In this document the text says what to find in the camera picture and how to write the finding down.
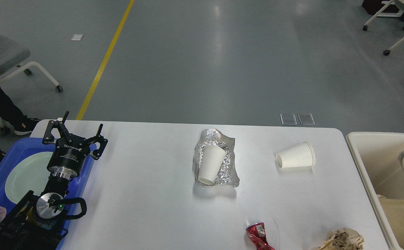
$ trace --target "crumpled aluminum foil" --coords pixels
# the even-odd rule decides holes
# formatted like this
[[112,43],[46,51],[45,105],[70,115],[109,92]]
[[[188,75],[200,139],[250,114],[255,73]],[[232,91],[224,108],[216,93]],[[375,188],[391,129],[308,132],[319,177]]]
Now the crumpled aluminum foil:
[[240,179],[237,177],[236,168],[234,166],[234,143],[235,138],[230,138],[222,134],[215,128],[203,130],[200,134],[199,142],[194,149],[194,162],[196,163],[196,180],[199,176],[199,168],[202,162],[203,148],[206,145],[214,145],[225,150],[226,156],[222,163],[222,166],[217,174],[214,185],[232,185],[233,187],[239,186]]

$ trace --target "chair wheel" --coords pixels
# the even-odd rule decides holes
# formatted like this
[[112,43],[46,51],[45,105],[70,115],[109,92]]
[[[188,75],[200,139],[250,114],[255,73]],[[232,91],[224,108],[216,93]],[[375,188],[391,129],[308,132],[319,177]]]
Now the chair wheel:
[[0,128],[0,132],[3,134],[8,134],[10,133],[10,128],[8,128],[7,126]]
[[26,68],[26,69],[24,70],[24,74],[26,74],[26,75],[32,75],[32,70]]

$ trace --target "white bin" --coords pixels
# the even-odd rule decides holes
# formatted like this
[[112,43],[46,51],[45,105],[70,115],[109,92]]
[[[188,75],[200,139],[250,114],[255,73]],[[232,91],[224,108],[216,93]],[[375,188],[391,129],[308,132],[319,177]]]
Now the white bin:
[[404,133],[352,132],[347,141],[389,248],[401,250],[377,194],[404,200],[404,171],[398,161]]

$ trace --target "metal cylinder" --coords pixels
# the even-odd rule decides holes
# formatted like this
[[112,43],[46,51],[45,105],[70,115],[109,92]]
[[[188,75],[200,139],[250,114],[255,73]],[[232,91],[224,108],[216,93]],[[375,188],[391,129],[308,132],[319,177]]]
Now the metal cylinder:
[[75,149],[68,145],[57,147],[49,160],[47,169],[52,176],[65,179],[75,178],[80,175],[86,155],[81,149]]

